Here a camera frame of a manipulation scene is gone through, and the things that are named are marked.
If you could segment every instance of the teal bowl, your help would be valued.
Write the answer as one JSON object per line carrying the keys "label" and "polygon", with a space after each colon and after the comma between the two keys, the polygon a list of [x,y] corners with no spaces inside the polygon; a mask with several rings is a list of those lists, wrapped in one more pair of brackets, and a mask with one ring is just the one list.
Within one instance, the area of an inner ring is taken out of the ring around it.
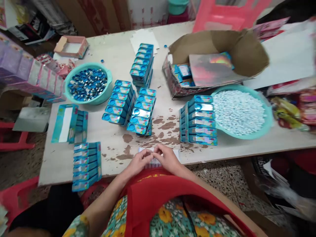
{"label": "teal bowl", "polygon": [[[68,91],[68,84],[70,83],[70,81],[72,80],[72,77],[76,74],[78,74],[80,71],[86,70],[86,69],[102,69],[104,72],[106,72],[107,76],[108,76],[108,83],[105,87],[105,89],[103,90],[103,92],[98,95],[96,98],[92,99],[92,100],[88,100],[88,101],[77,101],[74,98],[72,98],[72,94],[70,94],[70,92]],[[65,96],[67,97],[68,100],[70,100],[72,103],[75,104],[89,104],[89,105],[98,105],[98,104],[102,104],[103,102],[105,102],[111,95],[113,90],[113,84],[112,84],[112,73],[110,70],[106,69],[105,66],[103,66],[102,64],[99,63],[85,63],[82,64],[78,67],[75,67],[66,77],[65,79]]]}
{"label": "teal bowl", "polygon": [[267,115],[264,118],[264,124],[261,128],[261,130],[248,134],[248,135],[242,135],[242,136],[238,136],[234,133],[231,133],[229,131],[227,131],[226,129],[224,129],[221,125],[216,124],[216,128],[219,130],[222,130],[223,132],[227,133],[228,135],[235,137],[235,138],[239,138],[239,139],[245,139],[245,140],[253,140],[253,139],[257,139],[259,137],[262,137],[263,135],[267,134],[270,130],[270,128],[273,125],[273,115],[272,115],[272,107],[271,104],[269,103],[269,101],[263,96],[263,94],[261,94],[260,92],[257,92],[253,89],[250,89],[249,87],[246,86],[242,86],[242,85],[227,85],[227,86],[222,86],[219,87],[217,90],[215,90],[211,96],[216,95],[218,92],[220,91],[227,91],[227,90],[236,90],[236,91],[241,91],[241,92],[247,92],[249,93],[252,97],[260,100],[263,104],[263,108],[264,108],[264,114]]}

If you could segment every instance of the open cardboard box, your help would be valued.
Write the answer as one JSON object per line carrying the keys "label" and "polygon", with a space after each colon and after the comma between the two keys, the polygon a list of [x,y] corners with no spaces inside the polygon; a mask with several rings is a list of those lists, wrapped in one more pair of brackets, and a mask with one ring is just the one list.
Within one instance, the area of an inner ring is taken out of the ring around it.
{"label": "open cardboard box", "polygon": [[87,39],[83,36],[62,36],[54,52],[64,57],[83,58],[87,47]]}
{"label": "open cardboard box", "polygon": [[214,87],[182,87],[172,73],[172,64],[188,64],[190,54],[218,54],[228,52],[234,72],[251,79],[269,65],[269,57],[252,31],[201,31],[180,37],[169,47],[162,66],[172,99],[204,92]]}

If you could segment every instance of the stack of tin boxes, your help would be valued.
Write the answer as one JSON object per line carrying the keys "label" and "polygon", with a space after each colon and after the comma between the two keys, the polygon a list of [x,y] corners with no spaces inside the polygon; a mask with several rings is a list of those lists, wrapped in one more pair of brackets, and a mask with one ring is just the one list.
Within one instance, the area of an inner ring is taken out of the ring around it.
{"label": "stack of tin boxes", "polygon": [[100,142],[75,145],[73,158],[73,192],[87,190],[101,179]]}
{"label": "stack of tin boxes", "polygon": [[117,80],[102,119],[110,123],[126,125],[135,97],[130,82]]}
{"label": "stack of tin boxes", "polygon": [[179,111],[182,142],[217,145],[213,98],[195,95]]}
{"label": "stack of tin boxes", "polygon": [[140,44],[138,53],[132,65],[130,74],[133,79],[133,84],[136,87],[137,93],[141,87],[150,87],[152,78],[152,65],[154,61],[154,45]]}
{"label": "stack of tin boxes", "polygon": [[127,130],[138,135],[151,136],[152,111],[156,101],[156,91],[141,87],[135,101]]}

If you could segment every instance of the floral dress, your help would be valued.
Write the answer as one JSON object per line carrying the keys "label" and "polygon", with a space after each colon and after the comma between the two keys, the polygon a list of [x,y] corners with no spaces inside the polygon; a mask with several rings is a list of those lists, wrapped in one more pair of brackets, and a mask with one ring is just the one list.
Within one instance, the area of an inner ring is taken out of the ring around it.
{"label": "floral dress", "polygon": [[[102,237],[124,237],[126,229],[127,196],[115,205]],[[89,222],[77,216],[63,237],[88,237]],[[182,197],[162,205],[150,222],[150,237],[221,237],[240,236],[224,217],[198,210],[183,201]]]}

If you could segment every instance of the white candy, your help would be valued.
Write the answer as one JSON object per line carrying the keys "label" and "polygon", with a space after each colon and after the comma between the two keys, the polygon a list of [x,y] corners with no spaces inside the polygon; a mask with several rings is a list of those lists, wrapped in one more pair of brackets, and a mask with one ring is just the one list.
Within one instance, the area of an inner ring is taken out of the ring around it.
{"label": "white candy", "polygon": [[264,124],[263,104],[249,93],[230,90],[213,96],[216,122],[238,136],[257,132]]}

